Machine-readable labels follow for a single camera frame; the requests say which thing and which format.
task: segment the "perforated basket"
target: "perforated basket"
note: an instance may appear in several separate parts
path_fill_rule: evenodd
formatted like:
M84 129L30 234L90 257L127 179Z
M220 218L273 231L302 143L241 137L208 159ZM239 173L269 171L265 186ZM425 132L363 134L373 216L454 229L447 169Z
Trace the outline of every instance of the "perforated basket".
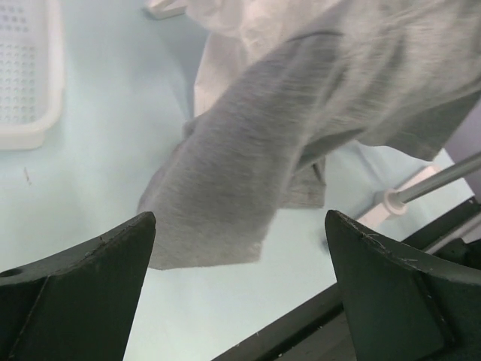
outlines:
M0 150L40 147L65 87L58 0L0 0Z

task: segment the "light blue floor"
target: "light blue floor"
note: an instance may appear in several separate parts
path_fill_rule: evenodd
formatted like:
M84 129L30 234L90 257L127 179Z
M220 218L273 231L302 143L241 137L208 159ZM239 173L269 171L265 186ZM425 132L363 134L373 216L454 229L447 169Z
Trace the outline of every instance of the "light blue floor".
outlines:
M49 256L134 215L180 139L205 32L184 17L147 20L143 0L63 2L62 119L32 152L0 153L0 272ZM443 153L438 164L447 166ZM352 217L423 163L350 144L328 158L326 209ZM464 181L380 231L402 239L470 197ZM281 211L255 265L149 270L127 361L208 361L335 282L325 211Z

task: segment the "metal bar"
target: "metal bar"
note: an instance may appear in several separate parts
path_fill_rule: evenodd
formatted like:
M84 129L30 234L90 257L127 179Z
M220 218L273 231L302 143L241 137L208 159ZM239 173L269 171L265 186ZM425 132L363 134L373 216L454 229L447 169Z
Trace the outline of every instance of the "metal bar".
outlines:
M397 202L408 203L481 169L481 152L446 168L418 184L394 193Z
M451 239L464 238L464 234L459 235L458 231L479 216L481 216L481 205L476 198L472 197L413 233L403 243L418 250L432 253L434 251L431 252L430 250L434 250L438 242L454 233L456 235Z
M457 230L445 237L436 241L435 244L431 245L425 252L429 254L434 254L438 252L441 248L445 247L450 242L454 241L457 238L463 238L464 235L469 234L473 230L475 230L481 224L481 214L478 214L476 217L471 218L466 223L463 223L459 226Z

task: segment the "white cloth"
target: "white cloth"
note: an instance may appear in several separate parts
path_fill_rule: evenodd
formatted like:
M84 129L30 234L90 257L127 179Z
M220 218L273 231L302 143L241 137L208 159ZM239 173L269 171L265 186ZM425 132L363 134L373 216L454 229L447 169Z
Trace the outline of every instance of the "white cloth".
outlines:
M210 31L195 81L203 114L250 64L339 0L186 0L187 15Z

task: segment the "gray fabric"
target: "gray fabric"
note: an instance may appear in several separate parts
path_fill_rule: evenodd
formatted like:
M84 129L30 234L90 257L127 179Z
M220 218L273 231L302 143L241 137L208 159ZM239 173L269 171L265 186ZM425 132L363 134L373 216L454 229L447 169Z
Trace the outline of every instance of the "gray fabric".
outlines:
M277 209L320 207L358 139L431 159L481 90L481 2L345 0L248 68L152 178L159 269L255 262Z

